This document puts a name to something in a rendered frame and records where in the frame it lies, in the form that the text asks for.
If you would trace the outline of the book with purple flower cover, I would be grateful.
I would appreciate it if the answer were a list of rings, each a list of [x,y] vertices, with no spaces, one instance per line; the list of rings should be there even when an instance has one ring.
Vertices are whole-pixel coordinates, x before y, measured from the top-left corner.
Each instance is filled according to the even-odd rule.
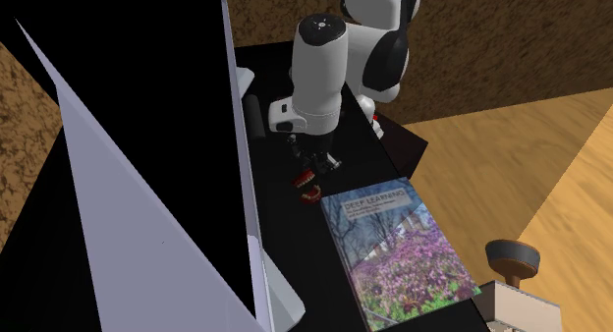
[[[320,204],[369,332],[481,293],[409,179],[332,194]]]

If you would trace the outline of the red and white denture model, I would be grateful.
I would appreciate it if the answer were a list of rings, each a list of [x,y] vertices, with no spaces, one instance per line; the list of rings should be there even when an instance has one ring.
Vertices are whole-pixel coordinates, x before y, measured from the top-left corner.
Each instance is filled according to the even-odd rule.
[[[300,201],[303,203],[314,204],[321,199],[321,187],[310,169],[299,174],[292,181],[292,185],[300,191]]]

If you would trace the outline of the dark robot stand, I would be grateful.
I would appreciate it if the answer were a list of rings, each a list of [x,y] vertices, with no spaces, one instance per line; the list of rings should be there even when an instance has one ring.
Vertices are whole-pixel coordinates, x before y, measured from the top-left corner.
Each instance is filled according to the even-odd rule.
[[[374,115],[383,132],[380,141],[388,156],[399,174],[410,178],[425,153],[428,141],[379,112]]]

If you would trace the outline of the black desk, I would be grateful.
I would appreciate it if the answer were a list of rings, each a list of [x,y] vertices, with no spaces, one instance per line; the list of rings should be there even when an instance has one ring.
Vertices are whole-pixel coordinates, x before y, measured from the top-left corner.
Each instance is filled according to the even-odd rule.
[[[238,67],[254,72],[247,94],[268,105],[292,94],[289,77],[293,42],[235,49]],[[400,177],[349,89],[333,133],[334,158],[342,162],[329,179],[315,179],[324,195],[351,191]],[[369,332],[343,261],[320,205],[300,201],[292,181],[302,171],[285,134],[250,138],[251,170],[263,248],[303,301],[306,313],[289,332]],[[473,301],[427,313],[383,332],[490,332]]]

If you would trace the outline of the black cylinder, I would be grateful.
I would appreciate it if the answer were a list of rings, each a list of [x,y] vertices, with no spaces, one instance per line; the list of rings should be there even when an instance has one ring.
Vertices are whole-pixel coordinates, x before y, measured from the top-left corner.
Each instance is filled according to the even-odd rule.
[[[265,129],[260,111],[258,98],[253,94],[247,94],[243,98],[247,135],[250,140],[265,137]]]

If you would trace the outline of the beige box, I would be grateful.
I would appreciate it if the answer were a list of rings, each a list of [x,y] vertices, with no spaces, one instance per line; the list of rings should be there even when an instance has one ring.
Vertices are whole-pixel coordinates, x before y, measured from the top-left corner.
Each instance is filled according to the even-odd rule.
[[[563,332],[560,306],[499,281],[473,297],[490,332]]]

